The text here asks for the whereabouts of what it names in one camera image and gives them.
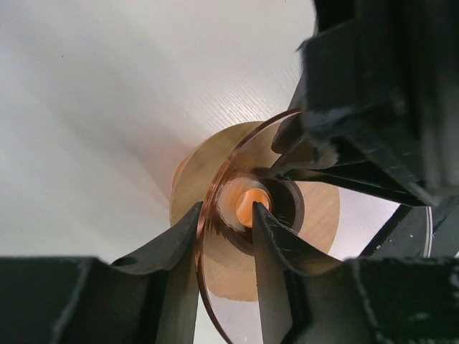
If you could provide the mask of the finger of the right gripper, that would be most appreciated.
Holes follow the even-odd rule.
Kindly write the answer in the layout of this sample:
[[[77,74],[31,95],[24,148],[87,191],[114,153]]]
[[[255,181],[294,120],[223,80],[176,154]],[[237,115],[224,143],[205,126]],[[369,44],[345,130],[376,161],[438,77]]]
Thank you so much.
[[[294,148],[312,151],[311,137],[306,129],[305,118],[305,114],[296,113],[281,122],[271,144],[271,149],[275,153],[286,153]]]
[[[436,197],[416,183],[401,183],[349,144],[296,143],[272,165],[272,174],[285,181],[328,183],[400,204],[434,206]]]

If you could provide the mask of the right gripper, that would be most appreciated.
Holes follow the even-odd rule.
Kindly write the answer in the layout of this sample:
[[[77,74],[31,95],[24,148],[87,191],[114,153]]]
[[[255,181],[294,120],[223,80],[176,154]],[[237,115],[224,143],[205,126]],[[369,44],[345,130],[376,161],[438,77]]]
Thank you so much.
[[[315,1],[303,125],[412,194],[458,192],[458,3]]]

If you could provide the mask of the pink glass dripper cone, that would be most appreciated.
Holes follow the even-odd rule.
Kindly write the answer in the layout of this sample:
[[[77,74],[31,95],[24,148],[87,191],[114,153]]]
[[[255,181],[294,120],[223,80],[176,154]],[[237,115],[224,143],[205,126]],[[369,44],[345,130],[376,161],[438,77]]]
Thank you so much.
[[[257,292],[252,225],[230,213],[229,186],[259,186],[262,204],[297,237],[336,260],[362,253],[400,203],[322,182],[284,181],[273,176],[278,153],[271,149],[281,122],[294,110],[266,123],[248,123],[243,139],[225,138],[211,154],[225,155],[204,200],[198,224],[197,273],[212,322],[229,343],[264,343]]]

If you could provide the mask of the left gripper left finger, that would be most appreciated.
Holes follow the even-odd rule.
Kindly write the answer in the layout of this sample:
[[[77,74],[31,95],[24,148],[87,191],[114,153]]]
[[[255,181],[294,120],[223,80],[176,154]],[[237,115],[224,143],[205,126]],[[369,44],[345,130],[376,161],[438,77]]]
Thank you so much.
[[[2,257],[3,343],[192,343],[201,204],[111,264],[96,257]]]

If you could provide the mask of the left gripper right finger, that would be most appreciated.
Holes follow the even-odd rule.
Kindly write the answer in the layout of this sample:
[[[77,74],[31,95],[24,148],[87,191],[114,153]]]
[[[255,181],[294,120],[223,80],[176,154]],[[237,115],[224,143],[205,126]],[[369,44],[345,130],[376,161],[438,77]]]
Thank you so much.
[[[339,261],[262,204],[253,243],[264,343],[456,343],[458,260]]]

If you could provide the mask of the orange glass beaker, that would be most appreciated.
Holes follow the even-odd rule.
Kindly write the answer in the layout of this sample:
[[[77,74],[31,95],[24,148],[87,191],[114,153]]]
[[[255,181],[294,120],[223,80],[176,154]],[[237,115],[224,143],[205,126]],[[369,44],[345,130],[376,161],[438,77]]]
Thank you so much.
[[[203,201],[212,180],[222,165],[225,155],[212,155],[206,152],[194,152],[187,156],[177,167],[172,181],[172,193],[169,206],[169,223],[176,224],[196,202]],[[229,186],[230,213],[235,216],[238,224],[252,225],[251,207],[253,201],[269,206],[268,193],[259,186],[250,186],[242,191]]]

